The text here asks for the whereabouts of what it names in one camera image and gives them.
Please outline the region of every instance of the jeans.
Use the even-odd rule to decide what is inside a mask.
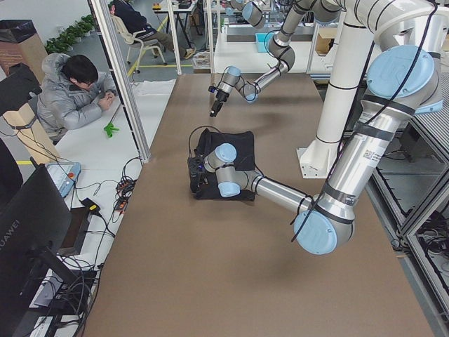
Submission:
[[[155,32],[154,34],[150,35],[149,37],[145,37],[142,40],[143,41],[157,40],[162,46],[166,47],[169,51],[173,52],[175,51],[175,47],[173,46],[173,39],[169,34],[162,32]],[[184,58],[185,48],[179,46],[179,49],[180,49],[180,57]]]

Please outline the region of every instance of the white table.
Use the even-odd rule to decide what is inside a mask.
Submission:
[[[135,100],[144,126],[147,142],[151,145],[163,112],[170,98],[175,80],[166,82],[145,82],[139,83],[133,87]],[[138,156],[138,151],[133,141],[128,122],[119,107],[119,113],[113,121],[119,131],[115,131],[111,138],[107,137],[103,128],[109,123],[112,115],[119,105],[119,99],[116,99],[111,109],[104,112],[96,121],[77,130],[71,130],[66,133],[62,140],[56,145],[60,156],[70,161],[81,163],[81,173],[76,184],[76,194],[72,198],[73,191],[65,197],[66,205],[70,207],[82,206],[78,199],[92,199],[100,206],[100,213],[109,220],[114,213],[114,222],[110,221],[109,229],[117,233],[124,215],[113,211],[116,196],[116,183],[122,175],[122,168],[125,163]],[[126,167],[126,175],[137,179],[142,166],[139,160],[133,160]],[[101,183],[101,188],[94,195]],[[92,216],[89,224],[89,231],[102,232],[105,229],[104,221],[98,216]],[[83,243],[81,253],[73,258],[82,260],[80,262],[83,269],[89,269],[89,265],[95,263],[101,264],[105,261],[107,254],[114,242],[110,235],[102,238],[101,233],[88,233]],[[71,269],[76,269],[73,262],[67,261]],[[63,321],[76,319],[77,317],[66,316]],[[76,330],[76,325],[66,326],[58,329],[58,337],[72,337]]]
[[[307,71],[311,45],[311,41],[290,42],[290,46],[295,52],[295,64],[289,72],[304,73]],[[376,47],[371,60],[379,53],[380,50]],[[258,53],[255,42],[227,42],[225,26],[224,32],[218,34],[217,37],[214,62],[216,72],[224,72],[226,67],[233,65],[243,73],[265,73],[270,67],[276,65],[277,60],[268,53]],[[319,56],[314,51],[309,73],[330,74],[332,64],[333,58]]]

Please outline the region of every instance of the white chair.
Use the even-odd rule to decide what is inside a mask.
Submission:
[[[140,60],[142,59],[142,56],[144,54],[144,51],[151,50],[153,52],[153,56],[157,58],[158,55],[161,56],[163,65],[167,65],[166,59],[163,56],[163,53],[161,49],[159,48],[159,42],[157,40],[149,40],[149,41],[142,41],[141,39],[135,37],[137,34],[140,34],[144,32],[144,30],[135,32],[131,34],[128,29],[126,29],[125,24],[123,23],[123,20],[119,18],[118,16],[111,15],[112,22],[115,24],[115,28],[119,32],[119,34],[123,37],[125,40],[125,43],[129,45],[128,49],[128,55],[126,56],[126,62],[128,64],[131,64],[129,60],[129,56],[131,53],[132,48],[139,48],[139,57],[138,57],[138,63],[135,68],[135,71],[137,73],[140,73],[139,66],[140,66]]]

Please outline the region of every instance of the seated person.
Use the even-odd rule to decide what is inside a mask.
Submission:
[[[112,15],[121,18],[126,26],[126,29],[131,34],[144,30],[144,32],[136,36],[138,39],[143,41],[157,40],[169,51],[175,50],[171,35],[155,30],[149,23],[147,23],[145,16],[140,15],[139,12],[134,10],[134,8],[128,3],[128,0],[113,0],[112,5],[110,6],[110,11]],[[196,52],[195,48],[184,49],[179,46],[179,49],[180,57],[185,60],[191,58]]]
[[[43,60],[42,70],[46,75],[38,97],[37,116],[54,143],[67,130],[100,118],[115,99],[112,76],[98,72],[84,55],[50,54]]]

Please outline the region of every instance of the black hair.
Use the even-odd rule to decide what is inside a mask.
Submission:
[[[67,60],[61,72],[68,79],[91,84],[98,80],[98,71],[95,65],[84,55],[75,55]]]

